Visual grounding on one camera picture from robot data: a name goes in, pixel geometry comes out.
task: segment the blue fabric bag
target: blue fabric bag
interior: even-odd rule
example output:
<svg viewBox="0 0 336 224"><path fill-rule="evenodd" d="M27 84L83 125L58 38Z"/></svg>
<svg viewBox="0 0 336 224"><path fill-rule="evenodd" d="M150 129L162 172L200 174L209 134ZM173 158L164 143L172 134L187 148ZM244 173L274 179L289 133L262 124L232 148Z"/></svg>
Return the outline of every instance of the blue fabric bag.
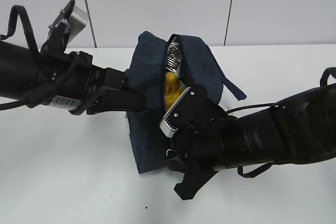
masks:
<svg viewBox="0 0 336 224"><path fill-rule="evenodd" d="M167 52L172 42L179 46L181 68L187 73L186 82L203 85L208 97L216 104L223 93L223 84L238 99L246 95L230 82L222 72L209 47L198 37L172 35L168 42L148 31L139 36L128 71L129 85L146 96L142 112L127 112L130 140L139 174L165 166L166 151L170 139L160 130L160 121L165 114L164 78Z"/></svg>

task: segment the bag zipper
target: bag zipper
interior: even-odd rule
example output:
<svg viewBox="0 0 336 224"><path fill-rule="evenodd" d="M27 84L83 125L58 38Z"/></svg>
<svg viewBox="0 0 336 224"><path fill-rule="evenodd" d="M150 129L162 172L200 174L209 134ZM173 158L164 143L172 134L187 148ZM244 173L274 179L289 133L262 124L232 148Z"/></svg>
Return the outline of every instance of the bag zipper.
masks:
<svg viewBox="0 0 336 224"><path fill-rule="evenodd" d="M192 76L192 74L190 72L187 59L184 56L184 51L183 51L183 47L182 47L182 43L181 43L180 37L179 37L179 35L173 34L170 37L170 39L168 40L168 42L166 42L166 45L165 45L165 48L164 48L164 56L162 57L162 62L161 62L160 107L161 107L161 109L163 111L163 114L166 113L165 105L164 105L164 85L165 85L164 81L165 81L165 74L166 74L165 65L166 65L166 60L167 60L167 54L168 54L169 45L172 43L172 41L173 41L173 39L175 37L176 37L177 42L179 44L179 49L180 49L181 58L182 58L181 64L182 65L185 64L186 72L187 72L188 78L189 78L189 80L191 82L190 84L194 84L195 83L194 77Z"/></svg>
<svg viewBox="0 0 336 224"><path fill-rule="evenodd" d="M189 65L188 65L188 60L187 58L185 57L184 55L184 51L183 51L183 47L182 47L182 42L181 42L181 38L179 35L176 35L176 38L177 38L177 41L179 43L179 47L180 47L180 52L181 52L181 57L182 57L182 61L181 63L185 63L185 66L186 66L186 70L187 70L187 74L188 74L188 77L190 78L190 82L191 84L195 84L195 80L194 80L194 77L193 75L191 74L190 72L190 68L189 68Z"/></svg>

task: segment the black strap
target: black strap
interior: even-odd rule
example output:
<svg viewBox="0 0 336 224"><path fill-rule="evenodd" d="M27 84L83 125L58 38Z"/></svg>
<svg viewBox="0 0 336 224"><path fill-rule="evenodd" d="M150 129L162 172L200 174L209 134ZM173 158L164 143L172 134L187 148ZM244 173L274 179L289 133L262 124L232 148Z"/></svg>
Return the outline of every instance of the black strap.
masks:
<svg viewBox="0 0 336 224"><path fill-rule="evenodd" d="M11 14L9 16L8 22L8 31L7 35L0 35L0 40L5 40L14 35L16 30L17 16L20 16L23 31L25 33L25 37L27 40L29 51L32 57L35 59L35 63L39 64L40 62L40 54L38 52L37 44L34 37L34 32L32 29L32 25L30 24L28 14L26 9L20 5L14 5L10 10Z"/></svg>
<svg viewBox="0 0 336 224"><path fill-rule="evenodd" d="M320 86L324 87L328 85L329 76L333 76L336 79L336 68L327 68L321 77Z"/></svg>
<svg viewBox="0 0 336 224"><path fill-rule="evenodd" d="M270 169L273 164L274 163L263 164L262 166L258 167L257 169L253 170L252 172L245 173L245 174L244 174L243 168L238 167L238 174L243 178L254 178L254 177L257 177L259 174L261 174L261 173L267 171L268 169Z"/></svg>

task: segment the black cable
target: black cable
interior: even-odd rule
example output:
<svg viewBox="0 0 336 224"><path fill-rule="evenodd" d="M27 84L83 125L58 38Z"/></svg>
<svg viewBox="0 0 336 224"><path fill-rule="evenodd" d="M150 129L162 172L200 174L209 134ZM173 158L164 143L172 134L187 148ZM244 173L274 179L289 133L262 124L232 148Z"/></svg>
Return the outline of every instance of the black cable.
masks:
<svg viewBox="0 0 336 224"><path fill-rule="evenodd" d="M27 105L28 103L29 103L28 99L22 99L22 100L15 101L15 102L3 103L3 104L0 104L0 111L18 108L18 107Z"/></svg>
<svg viewBox="0 0 336 224"><path fill-rule="evenodd" d="M254 108L261 108L261 107L269 107L272 106L274 103L264 103L264 104L255 104L249 106L238 107L232 110L225 111L226 114L230 114L239 110L246 110L246 109L254 109Z"/></svg>
<svg viewBox="0 0 336 224"><path fill-rule="evenodd" d="M336 68L327 68L321 77L320 86L324 87L328 85L328 78L332 76L336 79Z"/></svg>
<svg viewBox="0 0 336 224"><path fill-rule="evenodd" d="M75 54L70 54L72 55L73 59L72 62L68 68L68 70L65 72L65 74L63 74L55 83L56 88L61 87L64 82L70 77L70 75L73 73L73 71L75 70L78 61L79 61L79 54L75 53Z"/></svg>
<svg viewBox="0 0 336 224"><path fill-rule="evenodd" d="M37 48L33 28L31 27L32 25L30 24L26 9L23 6L14 5L10 11L11 14L9 16L7 35L0 35L0 40L5 40L14 35L17 24L17 16L20 16L29 51L34 58L35 63L39 65L40 54Z"/></svg>

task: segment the cylindrical motor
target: cylindrical motor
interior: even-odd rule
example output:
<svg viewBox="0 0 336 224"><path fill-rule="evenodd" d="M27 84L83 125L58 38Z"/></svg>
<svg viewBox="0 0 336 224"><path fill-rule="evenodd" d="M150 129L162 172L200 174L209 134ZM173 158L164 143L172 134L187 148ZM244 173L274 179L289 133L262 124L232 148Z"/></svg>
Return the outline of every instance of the cylindrical motor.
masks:
<svg viewBox="0 0 336 224"><path fill-rule="evenodd" d="M336 84L306 91L228 121L221 134L195 141L213 170L253 164L310 164L336 157Z"/></svg>
<svg viewBox="0 0 336 224"><path fill-rule="evenodd" d="M69 68L70 61L43 56L37 66L29 49L0 41L0 96L15 100L46 82L56 82ZM58 90L58 95L44 105L73 111L85 98L91 65L78 67Z"/></svg>

